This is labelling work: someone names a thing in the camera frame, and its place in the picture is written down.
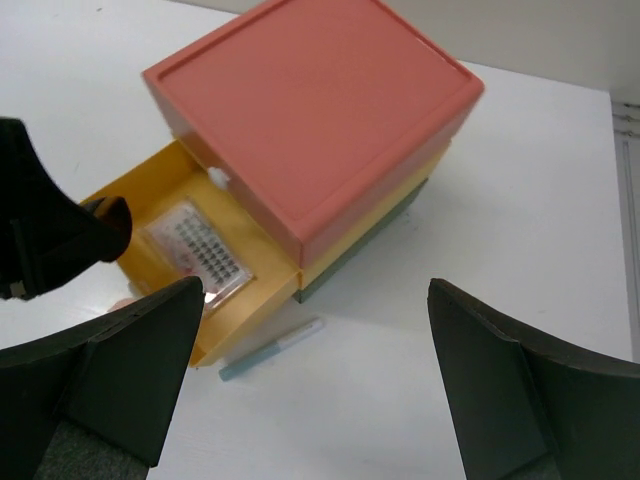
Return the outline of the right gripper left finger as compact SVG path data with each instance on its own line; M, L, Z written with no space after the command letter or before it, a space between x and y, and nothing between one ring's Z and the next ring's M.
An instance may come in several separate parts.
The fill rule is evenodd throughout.
M4 479L144 479L159 463L203 313L187 277L1 352Z

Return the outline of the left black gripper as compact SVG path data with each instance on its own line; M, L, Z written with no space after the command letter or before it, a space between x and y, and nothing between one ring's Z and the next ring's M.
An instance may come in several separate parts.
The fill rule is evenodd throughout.
M107 196L76 203L51 179L24 123L1 119L1 298L30 300L128 248L127 202Z

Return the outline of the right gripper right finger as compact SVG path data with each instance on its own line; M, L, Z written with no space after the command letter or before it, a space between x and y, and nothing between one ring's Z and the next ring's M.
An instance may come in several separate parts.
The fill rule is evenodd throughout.
M636 479L639 366L509 317L444 279L427 307L469 479Z

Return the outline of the round pink powder puff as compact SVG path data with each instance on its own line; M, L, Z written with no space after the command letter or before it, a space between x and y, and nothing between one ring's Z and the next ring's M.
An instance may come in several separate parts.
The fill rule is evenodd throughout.
M111 306L109 308L109 312L113 312L113 311L119 310L121 308L124 308L124 307L132 304L134 301L135 301L135 298L125 298L125 299L119 300L113 306Z

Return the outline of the yellow drawer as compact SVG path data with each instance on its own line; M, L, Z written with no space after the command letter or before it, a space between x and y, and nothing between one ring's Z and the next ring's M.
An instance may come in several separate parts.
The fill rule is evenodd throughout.
M143 295L182 275L145 228L184 200L195 203L232 252L253 272L254 278L247 286L221 306L204 311L190 358L191 366L204 367L228 354L288 299L299 303L308 300L415 200L443 155L438 152L429 159L319 260L305 268L297 267L230 194L215 187L178 142L170 143L91 197L125 198L134 233L118 264L133 288Z

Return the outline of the nail sticker packet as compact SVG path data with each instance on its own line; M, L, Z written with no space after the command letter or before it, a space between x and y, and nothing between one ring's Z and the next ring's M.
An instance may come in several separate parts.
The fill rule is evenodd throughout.
M206 311L219 308L254 279L189 198L151 221L144 233L179 274L200 278Z

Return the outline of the blue eyebrow razor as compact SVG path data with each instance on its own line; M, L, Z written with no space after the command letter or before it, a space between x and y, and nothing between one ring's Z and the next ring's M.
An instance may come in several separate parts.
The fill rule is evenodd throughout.
M308 338L324 327L324 320L314 317L305 324L292 329L265 345L252 350L219 370L219 378L223 382L230 381L254 368L296 343Z

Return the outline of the aluminium rail right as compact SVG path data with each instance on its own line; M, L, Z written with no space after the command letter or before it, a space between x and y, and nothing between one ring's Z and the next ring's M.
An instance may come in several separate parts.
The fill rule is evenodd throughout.
M612 102L632 356L639 362L639 105Z

